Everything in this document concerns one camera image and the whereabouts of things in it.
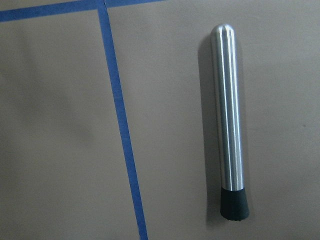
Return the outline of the steel muddler black tip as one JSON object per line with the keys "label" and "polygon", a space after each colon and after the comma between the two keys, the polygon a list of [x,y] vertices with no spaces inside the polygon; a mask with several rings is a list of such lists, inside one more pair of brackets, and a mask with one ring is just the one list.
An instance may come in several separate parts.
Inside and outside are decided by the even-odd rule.
{"label": "steel muddler black tip", "polygon": [[236,33],[229,24],[211,32],[221,174],[220,214],[242,221],[250,211],[244,180]]}

